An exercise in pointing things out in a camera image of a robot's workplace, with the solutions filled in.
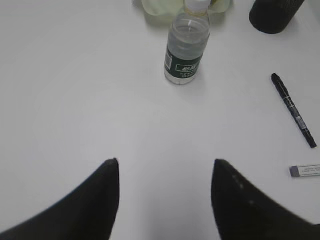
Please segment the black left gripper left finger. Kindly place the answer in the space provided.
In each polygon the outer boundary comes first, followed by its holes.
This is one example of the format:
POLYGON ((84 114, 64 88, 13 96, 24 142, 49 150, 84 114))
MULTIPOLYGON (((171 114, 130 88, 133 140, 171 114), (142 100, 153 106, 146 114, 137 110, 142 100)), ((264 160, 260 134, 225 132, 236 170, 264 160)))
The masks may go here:
POLYGON ((106 160, 59 202, 0 234, 2 240, 108 240, 120 203, 116 158, 106 160))

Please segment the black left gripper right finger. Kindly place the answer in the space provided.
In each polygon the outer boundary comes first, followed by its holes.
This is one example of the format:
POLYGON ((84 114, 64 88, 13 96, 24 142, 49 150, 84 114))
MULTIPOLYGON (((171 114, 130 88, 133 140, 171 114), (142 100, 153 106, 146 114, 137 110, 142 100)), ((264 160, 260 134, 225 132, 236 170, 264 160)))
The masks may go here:
POLYGON ((211 202, 222 240, 318 240, 320 226, 293 214, 227 160, 213 165, 211 202))

